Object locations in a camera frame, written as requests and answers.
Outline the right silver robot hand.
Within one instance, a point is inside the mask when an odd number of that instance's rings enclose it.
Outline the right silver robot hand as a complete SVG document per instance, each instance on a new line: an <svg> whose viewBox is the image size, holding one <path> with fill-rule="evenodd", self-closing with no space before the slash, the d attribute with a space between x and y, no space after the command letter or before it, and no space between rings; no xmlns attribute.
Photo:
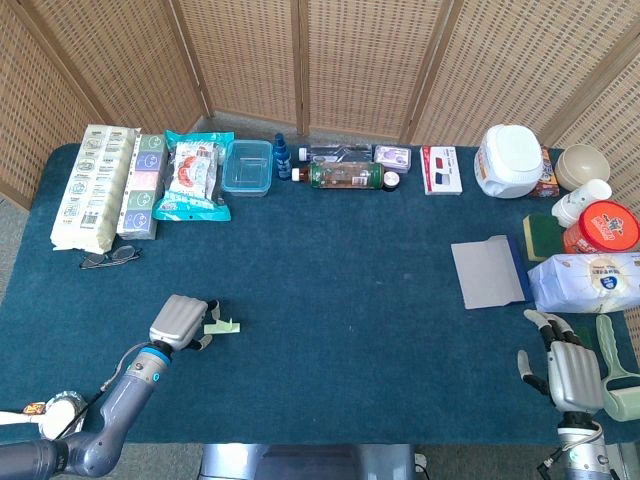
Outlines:
<svg viewBox="0 0 640 480"><path fill-rule="evenodd" d="M526 309L523 315L537 327L542 337L547 359L547 379L533 373L527 352L519 350L517 367L521 380L548 396L562 413L595 414L601 410L604 400L594 351L583 345L563 318L532 309Z"/></svg>

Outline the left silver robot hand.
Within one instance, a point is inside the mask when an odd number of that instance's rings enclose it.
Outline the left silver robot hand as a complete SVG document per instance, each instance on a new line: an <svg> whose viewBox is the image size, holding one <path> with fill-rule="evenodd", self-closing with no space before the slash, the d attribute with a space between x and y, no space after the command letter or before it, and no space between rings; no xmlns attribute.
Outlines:
<svg viewBox="0 0 640 480"><path fill-rule="evenodd" d="M220 317L218 300L203 301L173 294L165 302L149 329L150 341L168 345L173 352L184 349L204 350L213 340L211 334L196 339L196 333L205 317L211 314L214 320Z"/></svg>

